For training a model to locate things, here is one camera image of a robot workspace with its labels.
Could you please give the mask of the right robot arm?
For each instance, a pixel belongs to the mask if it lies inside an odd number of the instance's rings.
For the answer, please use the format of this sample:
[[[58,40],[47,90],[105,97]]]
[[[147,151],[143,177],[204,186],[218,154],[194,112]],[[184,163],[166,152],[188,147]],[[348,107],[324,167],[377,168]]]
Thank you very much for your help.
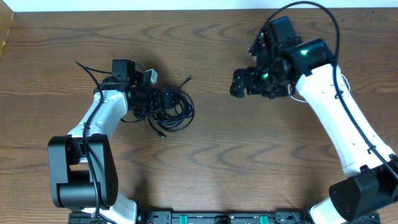
[[[234,97],[271,99],[298,93],[310,105],[340,158],[345,180],[310,211],[313,223],[366,220],[397,202],[397,156],[376,134],[354,101],[333,54],[321,39],[304,42],[288,17],[267,22],[249,53],[256,65],[237,69]]]

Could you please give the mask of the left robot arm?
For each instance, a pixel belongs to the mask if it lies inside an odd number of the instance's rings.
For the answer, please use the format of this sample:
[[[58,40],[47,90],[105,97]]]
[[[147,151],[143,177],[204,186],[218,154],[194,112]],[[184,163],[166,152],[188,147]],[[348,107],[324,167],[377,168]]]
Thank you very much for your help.
[[[147,212],[119,192],[109,141],[128,111],[142,116],[161,106],[151,88],[156,82],[155,70],[114,59],[108,76],[95,81],[93,103],[82,120],[68,134],[50,139],[52,200],[71,211],[69,223],[149,222]]]

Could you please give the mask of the cardboard box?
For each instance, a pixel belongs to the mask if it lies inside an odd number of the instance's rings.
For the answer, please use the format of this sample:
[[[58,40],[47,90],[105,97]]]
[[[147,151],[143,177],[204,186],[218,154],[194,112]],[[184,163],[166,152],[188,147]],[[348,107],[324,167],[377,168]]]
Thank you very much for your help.
[[[0,55],[2,55],[14,19],[14,11],[3,0],[1,0],[0,7]]]

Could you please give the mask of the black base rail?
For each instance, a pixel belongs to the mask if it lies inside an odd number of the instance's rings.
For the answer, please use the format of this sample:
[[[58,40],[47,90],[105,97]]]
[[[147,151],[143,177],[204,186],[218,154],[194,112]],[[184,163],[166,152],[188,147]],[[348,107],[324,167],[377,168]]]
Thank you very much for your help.
[[[81,223],[116,223],[115,220],[99,215],[99,221],[90,221],[89,214],[83,212],[70,213],[69,224]],[[306,212],[278,210],[274,213],[172,213],[172,212],[150,212],[141,213],[137,216],[138,224],[304,224],[313,223]],[[380,224],[378,213],[371,213],[353,222],[355,224]]]

